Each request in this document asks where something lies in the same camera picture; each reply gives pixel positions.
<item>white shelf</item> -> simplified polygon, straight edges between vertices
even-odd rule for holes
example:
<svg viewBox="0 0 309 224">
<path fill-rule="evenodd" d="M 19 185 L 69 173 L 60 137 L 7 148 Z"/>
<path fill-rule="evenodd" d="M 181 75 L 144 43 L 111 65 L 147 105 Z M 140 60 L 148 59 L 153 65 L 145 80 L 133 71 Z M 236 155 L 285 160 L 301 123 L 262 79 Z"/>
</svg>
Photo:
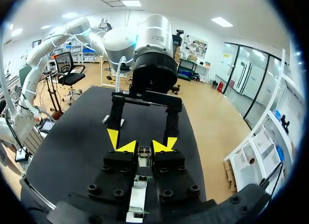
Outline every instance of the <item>white shelf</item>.
<svg viewBox="0 0 309 224">
<path fill-rule="evenodd" d="M 292 91 L 292 93 L 298 98 L 298 100 L 305 104 L 305 95 L 304 92 L 296 85 L 292 79 L 290 79 L 285 74 L 282 75 L 282 78 L 286 81 L 288 88 Z"/>
<path fill-rule="evenodd" d="M 249 139 L 249 143 L 253 149 L 253 152 L 254 152 L 254 155 L 255 155 L 255 158 L 256 158 L 256 161 L 260 167 L 260 170 L 261 170 L 261 174 L 262 174 L 262 177 L 263 178 L 267 178 L 267 173 L 266 173 L 266 170 L 265 170 L 265 166 L 264 166 L 264 163 L 263 163 L 263 159 L 259 153 L 259 150 L 257 149 L 254 141 L 253 141 L 253 138 L 250 138 Z"/>
<path fill-rule="evenodd" d="M 286 134 L 285 130 L 283 129 L 281 123 L 279 122 L 279 120 L 275 117 L 275 115 L 271 112 L 268 111 L 267 115 L 270 117 L 271 121 L 275 124 L 276 128 L 278 129 L 278 131 L 280 132 L 283 141 L 288 149 L 289 152 L 289 156 L 291 159 L 291 163 L 293 163 L 293 154 L 292 154 L 292 146 L 291 146 L 291 142 L 290 139 L 288 137 L 288 135 Z"/>
</svg>

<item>cardboard box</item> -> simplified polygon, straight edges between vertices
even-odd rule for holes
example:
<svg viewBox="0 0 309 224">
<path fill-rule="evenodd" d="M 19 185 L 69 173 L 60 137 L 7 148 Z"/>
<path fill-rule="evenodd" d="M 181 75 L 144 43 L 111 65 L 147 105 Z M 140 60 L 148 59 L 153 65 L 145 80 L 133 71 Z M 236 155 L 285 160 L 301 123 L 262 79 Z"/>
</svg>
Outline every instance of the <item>cardboard box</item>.
<svg viewBox="0 0 309 224">
<path fill-rule="evenodd" d="M 230 160 L 224 161 L 223 164 L 224 164 L 224 169 L 225 169 L 226 171 L 232 169 L 232 165 L 231 165 L 231 161 L 230 161 Z"/>
<path fill-rule="evenodd" d="M 180 53 L 175 53 L 175 61 L 177 62 L 177 63 L 179 63 L 179 61 L 180 61 Z"/>
<path fill-rule="evenodd" d="M 233 174 L 233 170 L 228 170 L 226 171 L 227 174 L 227 180 L 230 182 L 234 179 L 234 174 Z"/>
<path fill-rule="evenodd" d="M 230 190 L 233 191 L 233 192 L 237 192 L 235 178 L 231 181 L 231 188 L 230 188 Z"/>
<path fill-rule="evenodd" d="M 197 61 L 197 56 L 189 55 L 188 60 L 189 61 Z"/>
</svg>

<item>bolt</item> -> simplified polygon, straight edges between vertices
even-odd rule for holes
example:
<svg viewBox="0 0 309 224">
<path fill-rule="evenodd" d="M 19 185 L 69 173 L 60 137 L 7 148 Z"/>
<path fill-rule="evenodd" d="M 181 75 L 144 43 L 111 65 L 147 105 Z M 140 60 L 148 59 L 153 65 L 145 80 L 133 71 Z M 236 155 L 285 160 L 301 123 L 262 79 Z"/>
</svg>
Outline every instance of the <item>bolt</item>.
<svg viewBox="0 0 309 224">
<path fill-rule="evenodd" d="M 247 206 L 240 207 L 240 213 L 241 214 L 246 214 L 248 212 L 248 210 L 249 210 L 249 207 L 247 207 Z"/>
<path fill-rule="evenodd" d="M 192 192 L 197 192 L 197 191 L 199 191 L 199 187 L 198 187 L 197 185 L 194 184 L 194 185 L 191 186 L 190 190 L 191 190 Z"/>
<path fill-rule="evenodd" d="M 117 189 L 114 192 L 114 196 L 118 196 L 118 197 L 123 196 L 124 194 L 125 194 L 124 191 L 121 189 Z"/>
<path fill-rule="evenodd" d="M 231 196 L 230 201 L 232 202 L 232 204 L 237 204 L 239 203 L 239 198 L 236 195 Z"/>
<path fill-rule="evenodd" d="M 172 190 L 169 190 L 169 189 L 164 190 L 164 191 L 163 191 L 163 194 L 162 194 L 163 197 L 171 197 L 171 196 L 173 196 L 173 195 L 174 195 L 173 191 L 172 191 Z"/>
<path fill-rule="evenodd" d="M 165 173 L 168 172 L 169 170 L 167 168 L 160 168 L 160 172 Z"/>
<path fill-rule="evenodd" d="M 99 189 L 95 184 L 91 184 L 88 186 L 88 192 L 94 195 L 99 195 Z"/>
<path fill-rule="evenodd" d="M 178 167 L 178 172 L 179 173 L 185 173 L 185 166 L 180 166 L 180 167 Z"/>
<path fill-rule="evenodd" d="M 127 168 L 123 168 L 120 170 L 121 174 L 126 174 L 127 173 Z"/>
<path fill-rule="evenodd" d="M 109 166 L 103 166 L 103 169 L 102 169 L 104 172 L 107 172 L 110 170 L 110 167 Z"/>
<path fill-rule="evenodd" d="M 88 218 L 88 222 L 89 222 L 90 224 L 101 224 L 101 223 L 103 223 L 103 222 L 102 222 L 102 219 L 101 219 L 99 216 L 97 216 L 97 215 L 92 215 L 92 216 L 90 216 L 90 217 Z"/>
</svg>

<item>desk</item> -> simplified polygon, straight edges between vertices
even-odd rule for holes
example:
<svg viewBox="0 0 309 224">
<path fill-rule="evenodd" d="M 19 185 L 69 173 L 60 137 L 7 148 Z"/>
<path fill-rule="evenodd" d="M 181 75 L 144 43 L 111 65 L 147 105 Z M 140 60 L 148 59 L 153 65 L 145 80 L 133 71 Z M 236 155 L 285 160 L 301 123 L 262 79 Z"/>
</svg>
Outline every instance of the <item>desk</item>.
<svg viewBox="0 0 309 224">
<path fill-rule="evenodd" d="M 62 115 L 33 157 L 26 178 L 53 204 L 66 200 L 69 192 L 87 194 L 87 187 L 103 165 L 103 157 L 112 148 L 106 127 L 101 123 L 112 106 L 110 88 L 91 87 Z M 125 104 L 120 146 L 138 140 L 149 146 L 151 140 L 162 142 L 166 125 L 166 108 Z M 177 146 L 185 155 L 185 166 L 200 187 L 201 200 L 206 201 L 203 171 L 197 143 L 185 106 L 179 113 L 180 135 Z M 22 189 L 21 201 L 32 205 L 29 193 Z M 159 207 L 154 180 L 147 185 L 146 219 L 157 221 Z"/>
</svg>

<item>ceiling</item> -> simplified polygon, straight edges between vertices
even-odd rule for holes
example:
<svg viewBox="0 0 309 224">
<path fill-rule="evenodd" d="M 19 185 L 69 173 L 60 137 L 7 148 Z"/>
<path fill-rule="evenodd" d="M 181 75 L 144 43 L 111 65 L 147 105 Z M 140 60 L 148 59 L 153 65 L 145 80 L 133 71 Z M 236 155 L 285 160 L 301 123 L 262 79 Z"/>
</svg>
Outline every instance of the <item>ceiling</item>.
<svg viewBox="0 0 309 224">
<path fill-rule="evenodd" d="M 23 28 L 17 38 L 40 32 L 47 24 L 61 25 L 67 22 L 62 15 L 76 12 L 79 15 L 90 15 L 104 11 L 125 9 L 118 0 L 110 5 L 103 0 L 25 0 L 11 21 L 14 28 Z M 195 22 L 225 37 L 244 38 L 251 41 L 272 45 L 289 50 L 287 32 L 276 12 L 266 0 L 139 0 L 141 7 L 131 9 L 155 13 L 171 14 Z M 221 16 L 233 27 L 224 28 L 211 21 Z"/>
</svg>

